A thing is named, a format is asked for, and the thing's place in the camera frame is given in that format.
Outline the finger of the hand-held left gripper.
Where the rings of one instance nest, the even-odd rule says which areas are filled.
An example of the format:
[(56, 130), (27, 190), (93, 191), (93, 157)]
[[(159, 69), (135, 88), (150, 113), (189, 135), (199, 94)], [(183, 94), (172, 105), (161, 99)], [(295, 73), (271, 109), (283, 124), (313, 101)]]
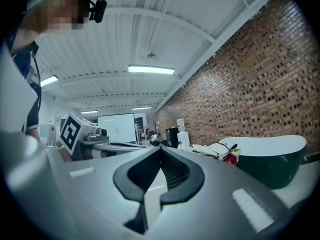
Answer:
[(103, 142), (93, 146), (93, 157), (112, 157), (146, 148), (138, 144), (126, 142)]

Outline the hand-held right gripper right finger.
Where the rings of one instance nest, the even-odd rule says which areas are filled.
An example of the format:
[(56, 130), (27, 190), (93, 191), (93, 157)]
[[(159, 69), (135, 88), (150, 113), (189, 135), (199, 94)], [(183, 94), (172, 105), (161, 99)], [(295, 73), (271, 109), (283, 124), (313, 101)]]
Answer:
[(288, 225), (286, 205), (265, 185), (226, 162), (188, 151), (179, 155), (204, 172), (190, 200), (165, 205), (151, 235), (279, 235)]

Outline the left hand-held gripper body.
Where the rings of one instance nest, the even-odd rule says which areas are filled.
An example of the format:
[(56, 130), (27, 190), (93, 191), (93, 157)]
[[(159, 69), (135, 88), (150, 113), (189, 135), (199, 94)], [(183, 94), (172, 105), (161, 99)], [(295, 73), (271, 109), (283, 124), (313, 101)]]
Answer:
[(84, 150), (109, 141), (107, 130), (69, 112), (60, 130), (60, 140), (72, 157), (85, 157)]

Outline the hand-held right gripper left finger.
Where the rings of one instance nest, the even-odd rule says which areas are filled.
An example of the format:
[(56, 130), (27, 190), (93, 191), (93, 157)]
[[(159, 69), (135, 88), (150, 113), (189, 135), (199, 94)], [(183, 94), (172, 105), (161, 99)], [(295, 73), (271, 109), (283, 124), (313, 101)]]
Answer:
[[(147, 147), (107, 158), (64, 162), (49, 155), (63, 203), (82, 235), (143, 235), (161, 214), (162, 170)], [(114, 181), (142, 189), (140, 201), (125, 197)]]

